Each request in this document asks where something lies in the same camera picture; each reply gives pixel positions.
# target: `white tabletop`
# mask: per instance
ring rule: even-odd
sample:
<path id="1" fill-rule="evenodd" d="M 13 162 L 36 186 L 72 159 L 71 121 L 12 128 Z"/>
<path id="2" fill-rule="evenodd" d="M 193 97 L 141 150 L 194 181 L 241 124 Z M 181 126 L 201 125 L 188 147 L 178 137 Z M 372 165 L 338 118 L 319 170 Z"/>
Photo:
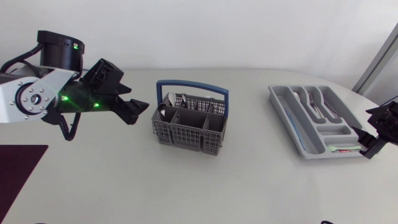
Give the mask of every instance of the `white tabletop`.
<path id="1" fill-rule="evenodd" d="M 159 144 L 150 119 L 162 79 L 229 90 L 218 156 Z M 275 70 L 133 70 L 122 83 L 132 88 L 122 98 L 150 103 L 133 126 L 112 112 L 84 113 L 68 142 L 42 121 L 0 125 L 1 144 L 49 145 L 3 223 L 397 223 L 398 147 L 388 144 L 371 160 L 304 160 L 267 87 L 328 85 L 376 134 L 365 110 L 377 105 L 362 96 Z"/>

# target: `gray cutlery organizer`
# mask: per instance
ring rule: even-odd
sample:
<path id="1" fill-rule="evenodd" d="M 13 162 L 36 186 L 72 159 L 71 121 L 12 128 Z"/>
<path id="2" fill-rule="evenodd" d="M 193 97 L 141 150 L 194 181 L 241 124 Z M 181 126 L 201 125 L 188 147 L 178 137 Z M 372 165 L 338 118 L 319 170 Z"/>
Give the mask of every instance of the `gray cutlery organizer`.
<path id="1" fill-rule="evenodd" d="M 158 110 L 152 116 L 152 127 L 159 143 L 218 155 L 228 118 L 228 90 L 184 80 L 159 80 L 156 85 L 158 105 L 167 105 L 164 118 Z M 202 88 L 223 94 L 224 100 L 176 93 L 175 104 L 171 106 L 167 95 L 162 98 L 164 85 Z"/>
<path id="2" fill-rule="evenodd" d="M 270 85 L 269 91 L 271 103 L 304 159 L 362 156 L 358 149 L 344 148 L 363 149 L 351 128 L 363 126 L 330 87 Z M 332 152 L 330 146 L 341 150 Z"/>

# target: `gray plastic basket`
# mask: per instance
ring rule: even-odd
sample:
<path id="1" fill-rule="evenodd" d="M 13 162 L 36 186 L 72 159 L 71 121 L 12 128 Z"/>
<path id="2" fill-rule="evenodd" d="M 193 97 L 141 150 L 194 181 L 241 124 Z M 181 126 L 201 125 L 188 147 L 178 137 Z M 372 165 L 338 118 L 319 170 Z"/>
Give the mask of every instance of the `gray plastic basket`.
<path id="1" fill-rule="evenodd" d="M 158 105 L 170 105 L 167 95 L 162 98 L 163 85 L 202 88 L 224 95 L 224 100 L 217 100 L 184 94 L 186 106 L 183 106 L 183 94 L 177 93 L 176 103 L 166 107 L 164 119 L 157 110 L 152 116 L 152 127 L 159 143 L 217 155 L 228 117 L 228 90 L 198 82 L 159 80 L 156 83 Z"/>

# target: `dark red mat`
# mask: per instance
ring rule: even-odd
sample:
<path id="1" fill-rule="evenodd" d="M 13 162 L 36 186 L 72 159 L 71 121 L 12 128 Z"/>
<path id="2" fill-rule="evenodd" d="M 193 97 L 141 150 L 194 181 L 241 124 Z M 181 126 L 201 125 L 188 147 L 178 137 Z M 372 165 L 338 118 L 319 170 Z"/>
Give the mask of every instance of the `dark red mat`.
<path id="1" fill-rule="evenodd" d="M 0 223 L 48 147 L 0 145 Z"/>

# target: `blue basket handle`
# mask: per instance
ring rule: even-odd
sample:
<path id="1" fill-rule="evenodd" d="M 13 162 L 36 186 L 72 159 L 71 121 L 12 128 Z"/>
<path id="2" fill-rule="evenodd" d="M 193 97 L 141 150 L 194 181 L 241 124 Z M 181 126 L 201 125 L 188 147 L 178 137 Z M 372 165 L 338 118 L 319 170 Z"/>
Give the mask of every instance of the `blue basket handle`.
<path id="1" fill-rule="evenodd" d="M 185 80 L 159 80 L 156 83 L 156 93 L 157 93 L 157 104 L 162 103 L 162 86 L 164 85 L 175 85 L 175 86 L 188 86 L 194 88 L 201 88 L 208 91 L 213 91 L 215 93 L 219 93 L 224 95 L 224 116 L 228 117 L 228 101 L 229 101 L 229 91 L 218 87 L 209 85 L 206 83 L 200 82 L 192 82 L 192 81 L 185 81 Z"/>

